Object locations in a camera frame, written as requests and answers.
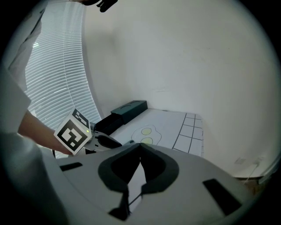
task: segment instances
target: black slot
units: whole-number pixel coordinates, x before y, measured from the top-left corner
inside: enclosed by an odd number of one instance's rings
[[[98,143],[100,143],[101,146],[104,146],[104,147],[109,148],[109,149],[115,149],[115,148],[118,148],[118,147],[122,146],[115,139],[109,138],[109,137],[104,136],[104,135],[99,135],[98,137],[96,137],[96,139],[97,139]]]
[[[233,213],[241,206],[216,179],[204,181],[203,185],[207,188],[226,216]]]
[[[86,155],[96,153],[96,151],[90,151],[88,149],[85,150]]]
[[[82,166],[81,163],[72,163],[72,164],[60,166],[60,168],[62,171],[68,171],[68,170],[75,169],[75,168],[81,167],[81,166]]]

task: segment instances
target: yellow circle marking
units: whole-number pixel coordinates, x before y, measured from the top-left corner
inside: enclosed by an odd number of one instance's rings
[[[153,140],[152,140],[152,138],[144,138],[141,140],[141,143],[152,144]]]
[[[145,129],[142,129],[141,133],[143,135],[149,135],[151,133],[151,129],[150,128],[145,128]]]

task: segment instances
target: white venetian blind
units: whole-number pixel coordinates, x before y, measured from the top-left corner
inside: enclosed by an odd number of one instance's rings
[[[83,12],[82,4],[51,1],[25,70],[29,110],[52,129],[73,106],[90,121],[101,120],[84,69]]]

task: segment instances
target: cable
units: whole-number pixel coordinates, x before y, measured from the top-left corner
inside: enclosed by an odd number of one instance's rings
[[[53,150],[53,149],[52,149],[52,152],[53,152],[54,158],[56,158],[56,153],[54,152],[54,150]]]
[[[256,170],[256,168],[257,168],[258,166],[259,166],[259,163],[257,163],[256,167],[255,167],[254,170],[251,172],[251,174],[248,176],[247,180],[244,181],[243,184],[245,184],[245,183],[249,180],[250,176],[253,174],[253,172]]]
[[[129,205],[132,204],[135,200],[137,200],[137,198],[138,198],[139,196],[141,196],[141,193],[140,193],[133,201],[131,201],[131,202],[129,203]]]

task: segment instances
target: person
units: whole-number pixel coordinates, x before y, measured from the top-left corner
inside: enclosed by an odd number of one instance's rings
[[[97,3],[99,0],[70,1],[80,2],[84,5],[91,5]],[[103,2],[104,1],[98,5],[98,7],[101,7],[101,11]],[[31,55],[33,44],[41,32],[41,18],[44,14],[47,3],[47,0],[39,2],[36,7],[34,7],[28,15],[26,15],[18,29],[14,32],[14,35],[12,36],[6,49],[6,54],[2,59],[4,67],[7,68],[10,76],[12,76],[14,81],[23,91],[27,90],[25,67]],[[55,138],[54,130],[43,124],[39,119],[32,115],[30,111],[25,113],[18,133],[22,136],[31,138],[43,147],[59,151],[63,154],[72,154]]]

